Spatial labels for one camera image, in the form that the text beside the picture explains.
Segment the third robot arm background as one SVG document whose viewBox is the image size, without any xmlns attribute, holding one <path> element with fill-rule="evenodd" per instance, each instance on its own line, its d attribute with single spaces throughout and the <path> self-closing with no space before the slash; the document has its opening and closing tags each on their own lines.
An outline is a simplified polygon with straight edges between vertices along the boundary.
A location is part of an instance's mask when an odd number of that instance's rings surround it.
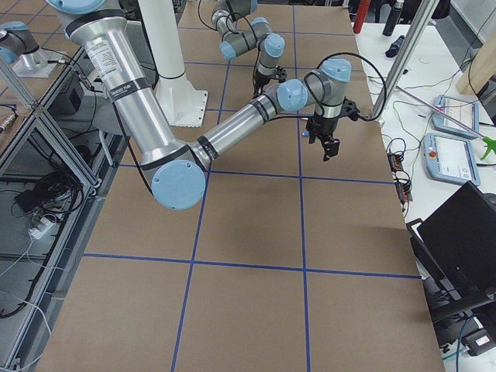
<svg viewBox="0 0 496 372">
<path fill-rule="evenodd" d="M 1 57 L 21 78 L 48 78 L 57 64 L 20 21 L 1 24 Z"/>
</svg>

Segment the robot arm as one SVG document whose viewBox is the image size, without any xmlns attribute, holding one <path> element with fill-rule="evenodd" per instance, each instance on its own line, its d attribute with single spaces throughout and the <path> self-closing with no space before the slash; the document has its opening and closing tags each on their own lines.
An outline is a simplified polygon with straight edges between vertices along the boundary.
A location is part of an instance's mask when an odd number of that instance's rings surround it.
<svg viewBox="0 0 496 372">
<path fill-rule="evenodd" d="M 212 25 L 221 36 L 219 49 L 224 59 L 232 61 L 251 50 L 257 50 L 253 69 L 253 95 L 263 93 L 271 81 L 286 81 L 286 70 L 279 65 L 285 40 L 272 30 L 264 17 L 248 23 L 248 30 L 235 28 L 235 22 L 257 10 L 256 1 L 219 1 L 212 11 Z"/>
<path fill-rule="evenodd" d="M 90 57 L 113 104 L 141 152 L 139 169 L 165 208 L 185 210 L 201 201 L 210 163 L 281 111 L 319 107 L 319 119 L 335 125 L 350 80 L 348 60 L 330 57 L 313 77 L 271 86 L 193 143 L 174 136 L 125 35 L 122 11 L 109 1 L 51 1 L 68 38 Z"/>
</svg>

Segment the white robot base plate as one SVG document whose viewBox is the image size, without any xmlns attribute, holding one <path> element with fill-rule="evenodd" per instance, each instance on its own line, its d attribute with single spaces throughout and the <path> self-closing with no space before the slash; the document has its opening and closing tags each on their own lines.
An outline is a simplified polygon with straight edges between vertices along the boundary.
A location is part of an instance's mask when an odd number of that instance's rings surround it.
<svg viewBox="0 0 496 372">
<path fill-rule="evenodd" d="M 154 92 L 170 126 L 202 126 L 208 92 L 196 89 L 185 75 L 175 79 L 160 77 Z"/>
</svg>

